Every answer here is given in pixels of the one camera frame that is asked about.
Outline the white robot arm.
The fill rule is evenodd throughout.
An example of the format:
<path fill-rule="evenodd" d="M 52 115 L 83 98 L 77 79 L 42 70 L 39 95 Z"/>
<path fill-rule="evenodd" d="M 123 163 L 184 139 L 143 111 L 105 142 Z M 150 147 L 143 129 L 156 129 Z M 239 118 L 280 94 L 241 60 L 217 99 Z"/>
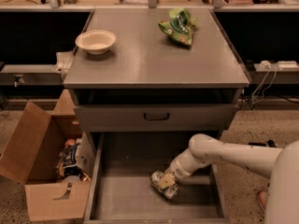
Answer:
<path fill-rule="evenodd" d="M 172 198 L 176 182 L 213 161 L 223 160 L 269 179 L 264 224 L 299 224 L 299 142 L 284 148 L 225 143 L 206 134 L 194 135 L 157 182 Z"/>

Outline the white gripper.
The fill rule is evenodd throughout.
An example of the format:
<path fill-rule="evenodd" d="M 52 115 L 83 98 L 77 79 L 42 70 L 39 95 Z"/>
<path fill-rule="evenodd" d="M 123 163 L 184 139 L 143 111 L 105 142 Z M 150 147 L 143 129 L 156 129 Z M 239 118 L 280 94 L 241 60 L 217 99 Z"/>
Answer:
<path fill-rule="evenodd" d="M 179 162 L 178 158 L 171 161 L 169 167 L 162 174 L 160 181 L 158 182 L 158 187 L 160 189 L 166 189 L 175 184 L 175 178 L 178 180 L 188 178 L 191 173 L 185 170 Z"/>

